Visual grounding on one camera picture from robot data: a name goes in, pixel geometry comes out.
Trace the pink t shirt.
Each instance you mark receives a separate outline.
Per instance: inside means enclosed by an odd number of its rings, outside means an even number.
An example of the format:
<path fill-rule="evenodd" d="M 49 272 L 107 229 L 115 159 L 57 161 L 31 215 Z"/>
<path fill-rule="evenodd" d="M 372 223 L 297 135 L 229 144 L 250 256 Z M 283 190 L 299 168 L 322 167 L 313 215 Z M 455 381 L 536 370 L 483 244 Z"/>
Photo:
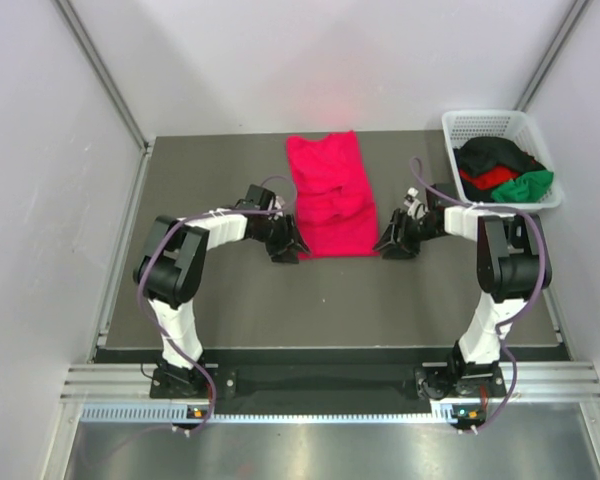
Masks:
<path fill-rule="evenodd" d="M 310 252 L 302 260 L 369 257 L 379 240 L 376 202 L 355 132 L 286 140 L 297 189 L 296 223 Z"/>

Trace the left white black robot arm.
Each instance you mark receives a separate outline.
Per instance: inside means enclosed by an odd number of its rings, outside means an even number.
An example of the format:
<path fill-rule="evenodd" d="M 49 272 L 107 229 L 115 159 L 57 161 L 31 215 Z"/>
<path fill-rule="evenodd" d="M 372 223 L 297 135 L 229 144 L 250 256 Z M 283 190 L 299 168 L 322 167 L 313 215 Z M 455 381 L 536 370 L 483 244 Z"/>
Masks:
<path fill-rule="evenodd" d="M 194 297 L 207 253 L 244 240 L 262 243 L 274 263 L 297 264 L 301 254 L 310 252 L 289 207 L 260 185 L 250 185 L 234 205 L 154 220 L 133 273 L 139 306 L 157 326 L 163 345 L 152 374 L 152 398 L 200 398 L 213 392 L 211 375 L 201 363 L 204 347 Z"/>

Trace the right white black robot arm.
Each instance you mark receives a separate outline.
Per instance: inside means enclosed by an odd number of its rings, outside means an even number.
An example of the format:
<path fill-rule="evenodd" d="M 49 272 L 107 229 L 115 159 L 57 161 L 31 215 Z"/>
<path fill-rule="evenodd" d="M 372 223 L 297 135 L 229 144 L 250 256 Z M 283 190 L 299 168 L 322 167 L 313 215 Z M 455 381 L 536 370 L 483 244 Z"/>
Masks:
<path fill-rule="evenodd" d="M 472 397 L 498 389 L 499 361 L 516 319 L 552 279 L 541 222 L 509 207 L 488 210 L 427 188 L 420 200 L 408 190 L 373 249 L 385 260 L 416 258 L 424 242 L 455 236 L 476 245 L 480 298 L 465 333 L 442 367 L 417 368 L 419 394 L 430 400 Z"/>

